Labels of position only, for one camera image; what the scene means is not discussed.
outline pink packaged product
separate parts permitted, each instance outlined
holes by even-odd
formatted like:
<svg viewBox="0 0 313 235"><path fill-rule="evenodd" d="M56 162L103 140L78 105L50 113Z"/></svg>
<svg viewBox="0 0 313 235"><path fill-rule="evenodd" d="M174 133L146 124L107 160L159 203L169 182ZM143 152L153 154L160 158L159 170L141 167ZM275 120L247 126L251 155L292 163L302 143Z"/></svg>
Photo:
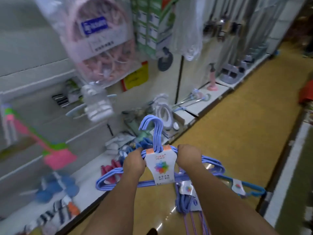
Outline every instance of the pink packaged product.
<svg viewBox="0 0 313 235"><path fill-rule="evenodd" d="M35 1L86 82L107 87L140 67L129 1Z"/></svg>

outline blue label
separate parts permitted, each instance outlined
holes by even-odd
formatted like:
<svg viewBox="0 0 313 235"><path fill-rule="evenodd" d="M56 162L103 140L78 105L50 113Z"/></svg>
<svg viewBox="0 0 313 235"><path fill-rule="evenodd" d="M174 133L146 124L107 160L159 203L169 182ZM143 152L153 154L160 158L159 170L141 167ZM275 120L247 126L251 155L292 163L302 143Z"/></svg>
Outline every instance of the blue label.
<svg viewBox="0 0 313 235"><path fill-rule="evenodd" d="M108 28L106 19L101 16L81 23L85 35L90 35Z"/></svg>

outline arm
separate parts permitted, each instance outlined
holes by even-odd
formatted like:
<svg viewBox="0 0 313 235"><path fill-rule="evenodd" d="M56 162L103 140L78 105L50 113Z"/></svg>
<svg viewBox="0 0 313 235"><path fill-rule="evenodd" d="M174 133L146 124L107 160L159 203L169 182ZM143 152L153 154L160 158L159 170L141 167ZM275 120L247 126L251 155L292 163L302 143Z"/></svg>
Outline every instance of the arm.
<svg viewBox="0 0 313 235"><path fill-rule="evenodd" d="M177 164L189 175L212 234L277 235L260 214L205 169L199 149L179 145Z"/></svg>
<svg viewBox="0 0 313 235"><path fill-rule="evenodd" d="M101 202L82 235L133 233L135 194L146 166L141 151L137 149L127 156L121 180Z"/></svg>

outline yellow floor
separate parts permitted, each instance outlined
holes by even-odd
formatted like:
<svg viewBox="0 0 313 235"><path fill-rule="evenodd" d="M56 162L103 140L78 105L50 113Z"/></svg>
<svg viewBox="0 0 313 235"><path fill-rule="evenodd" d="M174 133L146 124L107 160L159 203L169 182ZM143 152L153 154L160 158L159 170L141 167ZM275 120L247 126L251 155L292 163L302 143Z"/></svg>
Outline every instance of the yellow floor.
<svg viewBox="0 0 313 235"><path fill-rule="evenodd" d="M219 159L232 177L266 186L299 113L298 91L313 70L312 63L284 44L277 58L256 70L174 146L197 146L204 155ZM152 179L148 169L142 177L146 179ZM153 227L159 234L186 234L183 217L175 210L175 197L173 185L138 189L134 234L145 235ZM258 199L247 202L256 207ZM194 218L201 233L197 213ZM187 219L193 234L190 215ZM80 234L87 223L85 220L70 235Z"/></svg>

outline store aisle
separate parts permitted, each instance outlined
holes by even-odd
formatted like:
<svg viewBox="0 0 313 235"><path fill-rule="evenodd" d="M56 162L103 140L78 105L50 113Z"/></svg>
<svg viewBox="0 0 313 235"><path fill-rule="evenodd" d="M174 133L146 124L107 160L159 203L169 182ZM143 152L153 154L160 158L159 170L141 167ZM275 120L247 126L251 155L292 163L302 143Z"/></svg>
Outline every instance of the store aisle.
<svg viewBox="0 0 313 235"><path fill-rule="evenodd" d="M299 113L298 91L312 63L312 59L303 59L299 51L284 44L277 58L255 71L174 146L197 146L204 155L219 159L232 177L266 186ZM141 180L151 178L146 170ZM186 234L183 216L175 210L175 197L171 184L138 189L133 234L145 235L153 227L159 234ZM258 199L249 199L248 203L256 207ZM202 233L197 213L194 218L198 233ZM193 234L190 215L187 221ZM70 234L80 234L86 224L84 221Z"/></svg>

